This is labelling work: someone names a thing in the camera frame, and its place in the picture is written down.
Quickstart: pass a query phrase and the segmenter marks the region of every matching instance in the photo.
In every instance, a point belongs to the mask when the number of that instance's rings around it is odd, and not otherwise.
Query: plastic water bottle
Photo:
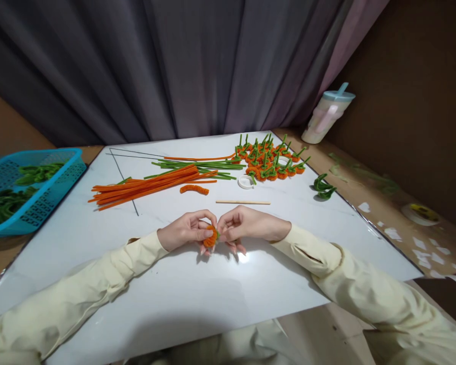
[[[347,86],[348,83],[343,83],[338,91],[325,91],[323,93],[323,97],[313,110],[313,116],[302,134],[301,138],[304,142],[311,144],[321,142],[334,122],[341,118],[343,112],[356,96],[345,92]]]

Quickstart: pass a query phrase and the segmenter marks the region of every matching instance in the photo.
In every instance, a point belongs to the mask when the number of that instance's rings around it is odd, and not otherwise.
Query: wooden stick
[[[250,200],[217,200],[216,203],[222,203],[222,204],[262,204],[262,205],[270,205],[270,202],[250,201]]]

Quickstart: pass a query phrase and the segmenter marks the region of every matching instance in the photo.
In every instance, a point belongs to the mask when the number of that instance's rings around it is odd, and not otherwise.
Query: wrist
[[[161,244],[162,248],[170,252],[172,251],[171,244],[169,243],[168,237],[166,235],[165,227],[164,228],[159,228],[157,230],[157,239],[159,240],[159,243]]]
[[[285,221],[282,219],[279,219],[277,222],[278,224],[276,225],[276,230],[274,232],[274,237],[272,241],[282,241],[284,238],[287,237],[289,234],[290,230],[292,229],[292,223],[289,221]]]

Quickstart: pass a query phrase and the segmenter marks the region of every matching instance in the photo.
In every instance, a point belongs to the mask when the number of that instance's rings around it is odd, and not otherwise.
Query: blue plastic basket
[[[81,159],[80,149],[57,149],[17,152],[0,159],[0,191],[25,190],[27,187],[15,185],[15,180],[23,175],[19,166],[40,166],[54,162],[65,165],[45,182],[31,186],[39,189],[13,216],[0,224],[0,237],[34,232],[51,214],[64,195],[86,170]]]

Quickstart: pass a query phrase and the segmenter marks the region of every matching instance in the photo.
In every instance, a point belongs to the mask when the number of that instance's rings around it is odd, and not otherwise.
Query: hand
[[[168,226],[157,230],[157,237],[162,247],[170,252],[191,241],[198,242],[204,247],[203,240],[211,237],[213,232],[206,229],[209,224],[202,221],[202,218],[208,218],[211,225],[216,227],[215,215],[204,209],[185,213]]]
[[[245,248],[241,245],[241,237],[280,241],[289,234],[291,228],[289,221],[239,205],[220,217],[217,227],[220,233],[218,241],[228,242],[233,253],[237,250],[243,252]]]

